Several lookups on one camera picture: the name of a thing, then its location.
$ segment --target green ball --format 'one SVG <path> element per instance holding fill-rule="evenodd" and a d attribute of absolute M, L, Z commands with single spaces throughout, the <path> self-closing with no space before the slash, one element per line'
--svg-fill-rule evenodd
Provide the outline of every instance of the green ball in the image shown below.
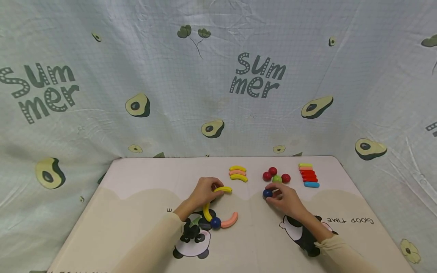
<path fill-rule="evenodd" d="M 275 175 L 273 177 L 273 183 L 282 183 L 282 177 L 280 177 L 279 175 Z"/>

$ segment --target red ball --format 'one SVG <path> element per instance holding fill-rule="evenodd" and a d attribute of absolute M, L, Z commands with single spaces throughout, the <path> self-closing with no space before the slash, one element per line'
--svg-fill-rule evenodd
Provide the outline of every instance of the red ball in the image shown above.
<path fill-rule="evenodd" d="M 277 169 L 275 167 L 271 167 L 269 169 L 269 173 L 273 176 L 277 175 Z"/>
<path fill-rule="evenodd" d="M 284 173 L 281 176 L 281 178 L 282 178 L 282 183 L 288 183 L 291 180 L 291 177 L 290 177 L 290 175 L 288 173 Z"/>
<path fill-rule="evenodd" d="M 272 175 L 269 172 L 263 173 L 263 179 L 264 181 L 268 182 L 272 179 Z"/>

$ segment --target toy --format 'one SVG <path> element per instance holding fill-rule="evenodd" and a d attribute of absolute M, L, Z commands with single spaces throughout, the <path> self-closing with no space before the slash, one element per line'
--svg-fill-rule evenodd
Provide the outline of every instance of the toy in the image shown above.
<path fill-rule="evenodd" d="M 273 183 L 278 182 L 281 183 L 282 182 L 282 178 L 279 175 L 275 175 L 273 177 Z"/>
<path fill-rule="evenodd" d="M 304 175 L 304 174 L 316 174 L 313 170 L 302 170 L 302 171 L 300 171 L 300 173 L 302 174 L 302 175 Z"/>
<path fill-rule="evenodd" d="M 317 175 L 304 173 L 304 174 L 302 174 L 302 178 L 303 179 L 305 179 L 305 178 L 317 178 Z"/>
<path fill-rule="evenodd" d="M 318 183 L 317 175 L 312 169 L 312 164 L 300 163 L 299 171 L 302 175 L 302 180 L 305 187 L 318 188 L 320 184 Z"/>
<path fill-rule="evenodd" d="M 277 174 L 277 169 L 275 167 L 270 167 L 269 169 L 269 173 L 273 176 L 275 176 Z"/>
<path fill-rule="evenodd" d="M 233 224 L 235 224 L 235 222 L 237 222 L 237 219 L 238 219 L 238 213 L 234 212 L 232 214 L 231 218 L 229 218 L 229 220 L 222 222 L 222 228 L 231 227 Z"/>
<path fill-rule="evenodd" d="M 231 193 L 232 192 L 232 188 L 230 188 L 230 187 L 218 187 L 218 188 L 216 188 L 214 190 L 214 192 L 219 191 L 219 190 L 222 190 L 222 191 L 224 191 L 226 193 Z"/>
<path fill-rule="evenodd" d="M 235 169 L 235 170 L 229 172 L 230 176 L 233 174 L 241 174 L 242 176 L 246 176 L 246 173 L 244 171 L 239 170 L 239 169 Z"/>
<path fill-rule="evenodd" d="M 264 190 L 263 197 L 266 199 L 267 197 L 273 197 L 273 192 L 271 190 Z"/>
<path fill-rule="evenodd" d="M 214 217 L 211 219 L 211 227 L 213 229 L 219 229 L 222 225 L 222 221 L 218 217 Z"/>
<path fill-rule="evenodd" d="M 312 171 L 312 167 L 299 167 L 299 171 Z"/>
<path fill-rule="evenodd" d="M 214 190 L 214 192 L 219 191 L 219 190 L 222 190 L 222 191 L 227 192 L 227 193 L 232 192 L 232 188 L 230 188 L 230 187 L 218 187 L 217 189 Z M 205 216 L 205 220 L 207 220 L 208 222 L 211 222 L 212 216 L 209 213 L 209 203 L 206 203 L 203 206 L 203 215 Z"/>
<path fill-rule="evenodd" d="M 229 168 L 229 176 L 232 180 L 238 179 L 243 182 L 247 182 L 246 168 L 242 166 L 232 166 Z"/>
<path fill-rule="evenodd" d="M 205 220 L 207 220 L 208 222 L 211 222 L 211 220 L 212 220 L 212 216 L 211 216 L 211 214 L 209 213 L 209 203 L 206 203 L 206 204 L 203 206 L 203 215 L 205 216 Z"/>
<path fill-rule="evenodd" d="M 315 177 L 303 177 L 303 182 L 318 182 L 319 180 Z"/>
<path fill-rule="evenodd" d="M 271 173 L 269 173 L 269 172 L 264 172 L 264 173 L 263 173 L 263 180 L 264 180 L 264 181 L 268 182 L 268 181 L 270 181 L 271 179 L 272 179 L 272 175 L 271 175 Z"/>
<path fill-rule="evenodd" d="M 287 173 L 284 173 L 284 174 L 281 176 L 281 178 L 282 178 L 282 183 L 288 183 L 288 182 L 290 182 L 290 180 L 291 180 L 290 175 L 287 174 Z"/>
<path fill-rule="evenodd" d="M 238 179 L 238 180 L 241 180 L 243 182 L 248 181 L 247 178 L 245 176 L 242 176 L 241 174 L 233 174 L 233 175 L 231 175 L 231 179 L 232 180 Z"/>
<path fill-rule="evenodd" d="M 243 172 L 246 172 L 246 168 L 244 168 L 242 166 L 232 166 L 232 167 L 229 168 L 230 171 L 234 171 L 236 169 L 238 169 L 240 171 L 243 171 Z"/>
<path fill-rule="evenodd" d="M 304 182 L 303 185 L 308 188 L 318 188 L 320 184 L 317 182 Z"/>

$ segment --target table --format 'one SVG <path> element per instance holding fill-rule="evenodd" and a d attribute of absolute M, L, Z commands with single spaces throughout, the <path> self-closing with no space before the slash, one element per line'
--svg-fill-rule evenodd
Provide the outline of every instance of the table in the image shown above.
<path fill-rule="evenodd" d="M 319 188 L 304 187 L 298 170 L 302 162 L 313 165 Z M 247 169 L 247 183 L 230 180 L 228 172 L 233 165 Z M 296 189 L 310 212 L 320 216 L 321 222 L 381 272 L 413 272 L 338 160 L 331 156 L 117 159 L 48 272 L 110 272 L 165 213 L 188 198 L 202 176 L 217 177 L 233 189 L 210 208 L 222 220 L 238 212 L 238 221 L 227 229 L 202 230 L 202 243 L 177 242 L 182 257 L 176 259 L 169 253 L 159 272 L 333 270 L 327 257 L 310 258 L 293 242 L 299 234 L 262 198 L 267 185 L 262 174 L 272 166 L 279 175 L 291 176 L 288 185 Z"/>

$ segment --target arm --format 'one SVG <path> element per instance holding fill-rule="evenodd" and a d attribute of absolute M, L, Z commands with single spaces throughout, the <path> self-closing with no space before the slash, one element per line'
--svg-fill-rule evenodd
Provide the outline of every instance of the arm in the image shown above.
<path fill-rule="evenodd" d="M 223 195 L 213 189 L 223 183 L 214 177 L 202 177 L 190 197 L 183 201 L 173 213 L 167 213 L 115 266 L 113 273 L 152 272 L 154 266 L 174 249 L 184 232 L 184 221 L 198 207 Z"/>
<path fill-rule="evenodd" d="M 301 222 L 316 238 L 315 245 L 324 255 L 329 256 L 344 273 L 377 273 L 373 265 L 347 245 L 338 235 L 325 228 L 302 204 L 296 191 L 283 184 L 271 183 L 268 190 L 276 190 L 273 197 L 266 198 L 267 203 L 274 205 L 286 215 Z"/>
<path fill-rule="evenodd" d="M 166 253 L 171 252 L 182 236 L 184 222 L 174 213 L 167 213 L 116 265 L 113 273 L 144 273 Z"/>
<path fill-rule="evenodd" d="M 377 273 L 373 265 L 366 261 L 363 256 L 353 250 L 343 239 L 334 235 L 325 228 L 311 213 L 300 219 L 309 232 L 316 238 L 315 245 L 322 254 L 329 256 L 337 265 L 340 272 L 344 273 Z"/>

